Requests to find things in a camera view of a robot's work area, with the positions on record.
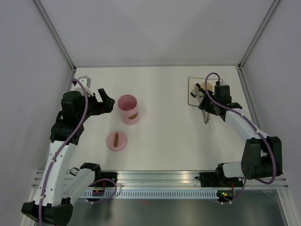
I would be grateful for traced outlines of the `round beige bun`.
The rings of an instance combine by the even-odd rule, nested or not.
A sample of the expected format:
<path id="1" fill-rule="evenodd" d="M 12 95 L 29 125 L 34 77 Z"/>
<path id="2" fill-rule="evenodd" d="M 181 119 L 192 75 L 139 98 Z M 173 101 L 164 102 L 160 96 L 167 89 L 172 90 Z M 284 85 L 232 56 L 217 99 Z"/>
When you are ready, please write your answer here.
<path id="1" fill-rule="evenodd" d="M 201 87 L 204 91 L 208 90 L 208 91 L 214 92 L 214 87 L 213 87 L 209 82 L 203 82 L 203 83 L 200 85 L 200 87 Z"/>

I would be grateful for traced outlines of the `metal tongs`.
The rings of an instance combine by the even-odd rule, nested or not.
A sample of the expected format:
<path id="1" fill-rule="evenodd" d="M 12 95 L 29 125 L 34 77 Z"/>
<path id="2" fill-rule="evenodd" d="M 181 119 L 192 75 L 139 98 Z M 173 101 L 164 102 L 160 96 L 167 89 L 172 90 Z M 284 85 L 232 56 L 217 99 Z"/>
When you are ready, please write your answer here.
<path id="1" fill-rule="evenodd" d="M 198 96 L 196 97 L 198 101 L 198 108 L 202 112 L 204 123 L 207 124 L 210 121 L 210 113 L 206 110 L 206 107 L 208 105 L 209 98 L 206 94 L 204 94 L 204 90 L 200 89 L 198 91 Z"/>

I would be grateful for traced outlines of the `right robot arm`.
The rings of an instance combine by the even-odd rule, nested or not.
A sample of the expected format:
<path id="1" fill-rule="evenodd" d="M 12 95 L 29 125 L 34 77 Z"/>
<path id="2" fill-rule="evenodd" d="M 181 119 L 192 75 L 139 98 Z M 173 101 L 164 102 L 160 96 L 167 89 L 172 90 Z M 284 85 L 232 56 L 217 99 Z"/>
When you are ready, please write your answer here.
<path id="1" fill-rule="evenodd" d="M 218 185 L 225 186 L 232 178 L 256 179 L 268 185 L 282 175 L 281 140 L 269 136 L 246 117 L 243 107 L 232 101 L 229 85 L 196 84 L 195 92 L 204 123 L 209 122 L 210 115 L 219 116 L 245 142 L 241 161 L 218 164 L 214 175 Z"/>

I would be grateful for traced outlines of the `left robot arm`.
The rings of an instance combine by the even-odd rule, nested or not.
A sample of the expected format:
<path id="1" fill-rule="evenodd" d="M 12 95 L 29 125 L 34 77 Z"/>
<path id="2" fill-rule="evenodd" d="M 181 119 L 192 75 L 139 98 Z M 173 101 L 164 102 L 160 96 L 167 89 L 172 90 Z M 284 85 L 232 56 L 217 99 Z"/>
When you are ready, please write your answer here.
<path id="1" fill-rule="evenodd" d="M 50 147 L 45 172 L 33 200 L 25 202 L 21 212 L 35 222 L 54 225 L 68 225 L 73 206 L 89 186 L 99 186 L 104 178 L 101 167 L 85 162 L 77 175 L 64 186 L 71 157 L 84 131 L 83 123 L 94 115 L 110 113 L 114 99 L 104 89 L 98 89 L 101 102 L 95 94 L 69 91 L 61 100 L 62 110 L 58 113 L 51 129 Z"/>

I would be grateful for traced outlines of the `pink cylindrical lunch box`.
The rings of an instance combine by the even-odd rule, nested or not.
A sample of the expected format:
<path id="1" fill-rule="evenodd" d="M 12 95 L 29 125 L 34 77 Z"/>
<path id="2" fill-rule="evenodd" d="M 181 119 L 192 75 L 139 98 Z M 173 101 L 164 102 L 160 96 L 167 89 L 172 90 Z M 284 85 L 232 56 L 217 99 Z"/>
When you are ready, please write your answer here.
<path id="1" fill-rule="evenodd" d="M 123 95 L 118 99 L 117 104 L 124 124 L 135 125 L 139 121 L 138 101 L 134 96 Z"/>

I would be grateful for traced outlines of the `pink lunch box lid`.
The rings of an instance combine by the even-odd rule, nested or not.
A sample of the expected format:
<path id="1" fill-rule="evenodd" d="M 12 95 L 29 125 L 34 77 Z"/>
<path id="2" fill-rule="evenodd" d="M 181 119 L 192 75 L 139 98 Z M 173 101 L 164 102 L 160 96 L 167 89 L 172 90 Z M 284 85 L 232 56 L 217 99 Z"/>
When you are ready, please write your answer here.
<path id="1" fill-rule="evenodd" d="M 107 137 L 107 147 L 114 152 L 122 151 L 127 146 L 127 137 L 123 132 L 112 132 Z"/>

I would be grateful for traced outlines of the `white square plate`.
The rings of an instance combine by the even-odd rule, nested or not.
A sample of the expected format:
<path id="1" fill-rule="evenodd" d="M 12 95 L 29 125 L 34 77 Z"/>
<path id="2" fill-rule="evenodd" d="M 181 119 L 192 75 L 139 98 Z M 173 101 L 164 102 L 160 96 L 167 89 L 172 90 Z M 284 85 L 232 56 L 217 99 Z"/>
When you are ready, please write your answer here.
<path id="1" fill-rule="evenodd" d="M 205 78 L 189 77 L 188 80 L 188 105 L 198 107 L 202 98 L 206 93 Z M 218 79 L 208 79 L 207 88 L 209 91 L 214 92 L 214 86 Z M 226 85 L 223 79 L 220 79 L 221 85 Z"/>

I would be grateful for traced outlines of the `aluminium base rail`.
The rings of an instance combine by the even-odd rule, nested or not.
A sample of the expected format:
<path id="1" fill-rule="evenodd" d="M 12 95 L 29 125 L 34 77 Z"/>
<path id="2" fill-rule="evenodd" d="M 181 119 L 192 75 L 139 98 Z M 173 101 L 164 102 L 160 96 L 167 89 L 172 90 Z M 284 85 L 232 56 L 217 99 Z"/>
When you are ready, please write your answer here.
<path id="1" fill-rule="evenodd" d="M 38 170 L 31 181 L 31 188 L 38 188 L 43 176 L 43 170 Z M 117 173 L 117 186 L 124 189 L 230 189 L 232 185 L 220 187 L 215 186 L 213 182 L 208 187 L 203 187 L 200 180 L 201 171 L 115 171 Z M 64 176 L 63 186 L 75 178 L 66 172 Z M 288 189 L 288 183 L 281 175 L 275 179 L 271 185 L 265 185 L 255 179 L 247 180 L 245 189 L 261 190 L 261 189 Z"/>

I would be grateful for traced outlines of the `right frame post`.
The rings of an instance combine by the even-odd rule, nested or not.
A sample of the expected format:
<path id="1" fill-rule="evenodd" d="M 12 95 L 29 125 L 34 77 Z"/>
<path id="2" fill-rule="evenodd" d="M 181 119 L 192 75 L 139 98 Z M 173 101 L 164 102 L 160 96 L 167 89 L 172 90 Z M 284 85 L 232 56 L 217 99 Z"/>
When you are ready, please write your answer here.
<path id="1" fill-rule="evenodd" d="M 250 44 L 248 45 L 245 53 L 243 54 L 242 59 L 238 63 L 239 70 L 242 70 L 243 66 L 246 64 L 250 54 L 252 53 L 253 49 L 255 48 L 257 42 L 259 41 L 261 35 L 265 31 L 265 28 L 267 27 L 269 21 L 273 17 L 276 9 L 278 8 L 279 4 L 281 3 L 281 0 L 273 0 L 271 5 L 269 6 L 263 20 L 261 21 L 258 29 L 256 30 Z"/>

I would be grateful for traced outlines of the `frame post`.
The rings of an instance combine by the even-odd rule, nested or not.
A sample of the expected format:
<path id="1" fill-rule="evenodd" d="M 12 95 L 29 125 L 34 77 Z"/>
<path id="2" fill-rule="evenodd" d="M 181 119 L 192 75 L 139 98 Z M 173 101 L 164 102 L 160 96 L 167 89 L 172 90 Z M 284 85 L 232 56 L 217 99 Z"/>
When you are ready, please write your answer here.
<path id="1" fill-rule="evenodd" d="M 45 7 L 43 6 L 42 2 L 40 0 L 32 0 L 33 5 L 37 9 L 38 13 L 40 14 L 43 22 L 45 23 L 47 29 L 49 30 L 51 36 L 53 37 L 57 47 L 59 48 L 60 52 L 62 53 L 65 61 L 67 62 L 68 66 L 71 68 L 71 70 L 74 72 L 76 71 L 76 66 L 73 63 L 65 45 L 63 44 L 62 39 L 60 38 L 56 28 L 54 27 L 51 18 L 49 17 Z"/>
<path id="2" fill-rule="evenodd" d="M 242 70 L 243 66 L 246 64 L 250 54 L 252 53 L 253 49 L 255 48 L 257 42 L 259 41 L 261 35 L 265 31 L 265 28 L 267 27 L 269 21 L 273 17 L 276 9 L 278 8 L 279 4 L 281 3 L 281 0 L 273 0 L 271 5 L 269 6 L 263 20 L 261 21 L 258 29 L 256 30 L 250 44 L 248 45 L 245 53 L 243 54 L 242 59 L 238 63 L 239 70 Z"/>

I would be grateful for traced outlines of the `left frame post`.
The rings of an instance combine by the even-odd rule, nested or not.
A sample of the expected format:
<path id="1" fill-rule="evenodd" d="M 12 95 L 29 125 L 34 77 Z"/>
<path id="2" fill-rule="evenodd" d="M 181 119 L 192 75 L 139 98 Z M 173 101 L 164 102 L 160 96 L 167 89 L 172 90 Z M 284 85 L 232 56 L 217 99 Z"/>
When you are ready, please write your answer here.
<path id="1" fill-rule="evenodd" d="M 68 66 L 71 68 L 71 70 L 74 72 L 76 71 L 76 66 L 73 63 L 65 45 L 63 44 L 62 39 L 60 38 L 56 28 L 54 27 L 51 18 L 49 17 L 45 7 L 43 6 L 42 2 L 40 0 L 32 0 L 33 5 L 37 9 L 38 13 L 40 14 L 43 22 L 45 23 L 47 29 L 49 30 L 51 36 L 53 37 L 57 47 L 59 48 L 60 52 L 62 53 L 65 61 L 67 62 Z"/>

